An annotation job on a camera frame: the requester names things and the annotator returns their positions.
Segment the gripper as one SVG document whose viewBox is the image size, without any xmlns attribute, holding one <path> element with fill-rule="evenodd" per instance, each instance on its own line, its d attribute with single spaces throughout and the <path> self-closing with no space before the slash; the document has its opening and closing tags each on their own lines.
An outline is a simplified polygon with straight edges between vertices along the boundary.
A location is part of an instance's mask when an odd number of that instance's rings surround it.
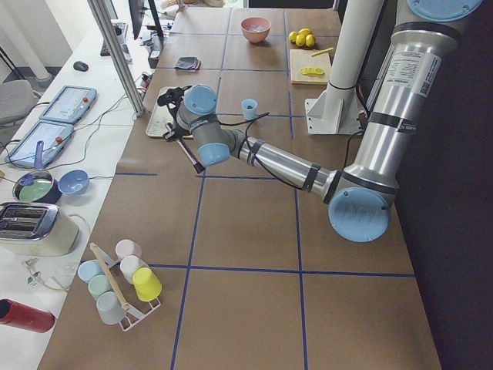
<svg viewBox="0 0 493 370">
<path fill-rule="evenodd" d="M 177 141 L 183 136 L 190 136 L 189 119 L 191 112 L 188 109 L 171 109 L 173 124 L 166 123 L 166 131 L 163 134 L 163 139 L 166 142 Z"/>
</svg>

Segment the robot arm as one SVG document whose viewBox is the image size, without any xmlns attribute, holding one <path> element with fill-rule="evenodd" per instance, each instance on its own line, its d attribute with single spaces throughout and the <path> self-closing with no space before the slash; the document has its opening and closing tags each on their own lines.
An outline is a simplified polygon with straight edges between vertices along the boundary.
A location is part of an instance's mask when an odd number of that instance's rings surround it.
<svg viewBox="0 0 493 370">
<path fill-rule="evenodd" d="M 327 88 L 305 102 L 312 134 L 361 136 L 354 160 L 328 170 L 263 140 L 221 123 L 216 93 L 208 86 L 168 89 L 157 99 L 172 117 L 165 132 L 169 142 L 190 135 L 198 146 L 188 152 L 197 172 L 232 157 L 261 167 L 298 190 L 318 194 L 328 206 L 332 228 L 354 242 L 378 239 L 388 228 L 396 179 L 418 116 L 443 58 L 452 52 L 477 1 L 399 1 L 391 44 L 374 83 L 375 101 L 364 128 L 347 118 L 357 76 L 370 45 L 381 1 L 350 1 L 340 31 Z"/>
</svg>

